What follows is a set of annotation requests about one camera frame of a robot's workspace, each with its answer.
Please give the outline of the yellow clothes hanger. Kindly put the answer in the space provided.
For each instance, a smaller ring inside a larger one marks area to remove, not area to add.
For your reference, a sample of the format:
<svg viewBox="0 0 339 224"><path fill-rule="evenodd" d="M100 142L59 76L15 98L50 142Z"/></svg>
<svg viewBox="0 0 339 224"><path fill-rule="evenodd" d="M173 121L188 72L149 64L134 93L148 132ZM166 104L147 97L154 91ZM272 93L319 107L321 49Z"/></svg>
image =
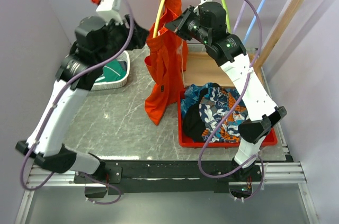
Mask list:
<svg viewBox="0 0 339 224"><path fill-rule="evenodd" d="M158 11L157 11L157 16L156 16L156 20L155 20L155 24L154 24L153 38L157 37L157 35L158 35L159 21L160 21L160 18L162 16L162 13L163 13L163 10L164 10L165 1L166 0L160 0L160 3L159 3L159 8L158 8Z"/></svg>

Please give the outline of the orange shorts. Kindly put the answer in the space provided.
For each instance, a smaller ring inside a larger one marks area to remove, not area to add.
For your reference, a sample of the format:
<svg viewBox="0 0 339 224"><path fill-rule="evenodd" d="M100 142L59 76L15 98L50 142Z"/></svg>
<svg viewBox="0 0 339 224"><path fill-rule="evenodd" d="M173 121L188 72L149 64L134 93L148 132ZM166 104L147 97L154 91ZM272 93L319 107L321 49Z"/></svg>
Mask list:
<svg viewBox="0 0 339 224"><path fill-rule="evenodd" d="M158 26L158 35L153 38L154 24L146 44L150 50L145 65L155 82L151 94L145 100L145 111L150 120L159 125L166 108L177 101L179 92L184 89L180 56L177 48L183 43L184 71L188 58L187 42L169 31L165 24L182 14L182 0L166 0L164 14Z"/></svg>

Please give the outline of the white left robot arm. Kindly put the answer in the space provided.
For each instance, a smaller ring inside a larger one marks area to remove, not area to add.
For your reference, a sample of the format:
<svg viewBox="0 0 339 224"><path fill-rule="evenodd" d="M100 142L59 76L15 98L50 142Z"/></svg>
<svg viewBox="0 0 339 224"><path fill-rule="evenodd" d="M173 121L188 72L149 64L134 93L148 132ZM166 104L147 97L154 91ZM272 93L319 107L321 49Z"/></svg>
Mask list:
<svg viewBox="0 0 339 224"><path fill-rule="evenodd" d="M81 20L75 29L76 40L56 73L52 95L31 136L18 141L15 148L29 154L41 168L55 172L86 173L92 182L105 178L105 163L89 153L78 153L67 148L63 141L75 114L82 106L94 82L103 73L98 64L125 50L143 48L149 30L134 24L128 45L130 17L118 23L105 22L98 16Z"/></svg>

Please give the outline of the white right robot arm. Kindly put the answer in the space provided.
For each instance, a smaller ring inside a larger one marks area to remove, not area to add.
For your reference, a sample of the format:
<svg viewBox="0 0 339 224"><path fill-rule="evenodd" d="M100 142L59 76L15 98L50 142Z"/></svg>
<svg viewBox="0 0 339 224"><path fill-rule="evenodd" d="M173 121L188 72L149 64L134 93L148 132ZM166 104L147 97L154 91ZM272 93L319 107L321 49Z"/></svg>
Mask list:
<svg viewBox="0 0 339 224"><path fill-rule="evenodd" d="M268 95L251 66L240 38L227 32L226 11L217 2L190 6L165 27L183 40L196 39L230 78L244 102L248 119L239 126L240 145L233 159L232 175L238 181L249 177L261 143L287 111Z"/></svg>

